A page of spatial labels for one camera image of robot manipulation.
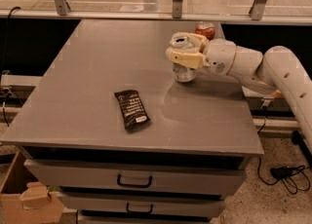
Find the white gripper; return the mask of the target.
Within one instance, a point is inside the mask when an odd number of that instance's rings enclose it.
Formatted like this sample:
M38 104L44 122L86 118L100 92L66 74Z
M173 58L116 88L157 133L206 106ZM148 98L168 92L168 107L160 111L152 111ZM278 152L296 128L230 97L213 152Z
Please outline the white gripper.
M209 41L204 35L189 32L175 33L171 39L171 46L190 52L167 48L166 56L173 63L192 69L204 66L207 72L222 76L229 72L236 54L236 45L231 41L225 39Z

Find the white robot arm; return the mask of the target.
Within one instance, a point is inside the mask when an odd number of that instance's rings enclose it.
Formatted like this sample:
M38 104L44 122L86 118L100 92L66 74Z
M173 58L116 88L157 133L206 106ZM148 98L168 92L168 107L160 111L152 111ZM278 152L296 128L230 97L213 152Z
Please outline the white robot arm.
M166 56L184 67L233 77L257 93L280 91L312 152L312 80L290 49L276 46L263 54L225 39L178 32L172 36Z

